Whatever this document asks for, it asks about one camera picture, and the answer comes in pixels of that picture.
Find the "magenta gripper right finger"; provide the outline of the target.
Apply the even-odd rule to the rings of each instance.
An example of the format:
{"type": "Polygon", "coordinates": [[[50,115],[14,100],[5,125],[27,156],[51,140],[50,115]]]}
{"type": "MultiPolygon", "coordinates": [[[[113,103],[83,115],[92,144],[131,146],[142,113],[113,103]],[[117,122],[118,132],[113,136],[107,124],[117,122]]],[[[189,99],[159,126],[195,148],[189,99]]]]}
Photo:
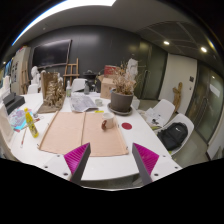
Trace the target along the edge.
{"type": "Polygon", "coordinates": [[[137,143],[132,145],[132,154],[143,184],[147,185],[151,183],[151,173],[159,159],[159,155],[137,143]]]}

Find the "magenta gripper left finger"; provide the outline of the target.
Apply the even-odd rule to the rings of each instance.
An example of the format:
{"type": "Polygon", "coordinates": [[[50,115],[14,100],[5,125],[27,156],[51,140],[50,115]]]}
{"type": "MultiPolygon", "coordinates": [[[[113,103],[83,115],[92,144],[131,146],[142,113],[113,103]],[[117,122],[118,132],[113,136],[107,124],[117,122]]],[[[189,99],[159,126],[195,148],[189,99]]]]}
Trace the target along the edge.
{"type": "Polygon", "coordinates": [[[72,174],[70,179],[72,183],[80,183],[90,153],[90,144],[86,143],[64,155],[64,159],[72,174]]]}

